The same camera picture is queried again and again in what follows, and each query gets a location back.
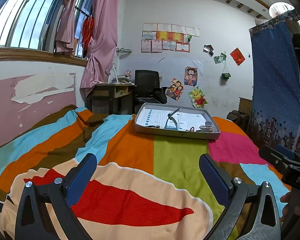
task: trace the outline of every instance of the window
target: window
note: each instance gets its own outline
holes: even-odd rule
[[[0,47],[53,52],[61,8],[63,0],[7,0],[0,8]],[[82,58],[81,28],[92,14],[92,0],[77,0],[74,14],[74,55]]]

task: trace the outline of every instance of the blue gripper pad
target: blue gripper pad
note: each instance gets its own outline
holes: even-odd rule
[[[207,154],[201,155],[199,159],[199,168],[207,181],[212,193],[220,205],[227,207],[230,203],[230,190],[227,184],[219,175],[216,168],[206,157]]]
[[[79,163],[77,168],[78,167],[79,171],[77,171],[67,188],[66,203],[68,207],[78,203],[83,191],[88,185],[93,173],[97,168],[96,156],[88,153]]]
[[[282,155],[286,156],[288,159],[294,161],[295,156],[292,150],[282,146],[281,144],[277,144],[274,148],[277,152],[281,153]]]

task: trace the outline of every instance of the curtain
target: curtain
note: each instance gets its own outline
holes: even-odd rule
[[[277,144],[294,150],[300,124],[299,66],[290,11],[250,30],[253,103],[248,135],[258,147]]]
[[[88,46],[88,64],[81,81],[83,97],[101,82],[107,82],[118,43],[118,0],[92,0],[94,31]]]
[[[74,51],[74,7],[76,0],[63,0],[64,10],[56,36],[56,51],[66,55]]]

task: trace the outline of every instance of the chair backrest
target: chair backrest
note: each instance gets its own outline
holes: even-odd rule
[[[137,85],[135,93],[138,97],[148,97],[148,92],[160,87],[159,72],[152,70],[136,70],[134,83]]]

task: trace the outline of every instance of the striped blanket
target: striped blanket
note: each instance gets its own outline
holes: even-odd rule
[[[14,239],[24,184],[52,182],[93,153],[98,167],[71,208],[93,239],[203,239],[224,210],[199,170],[210,154],[232,177],[269,181],[279,202],[280,174],[234,123],[214,117],[216,141],[136,133],[134,115],[93,114],[67,106],[0,148],[0,231]],[[51,204],[51,220],[66,239]],[[231,235],[241,230],[249,207]]]

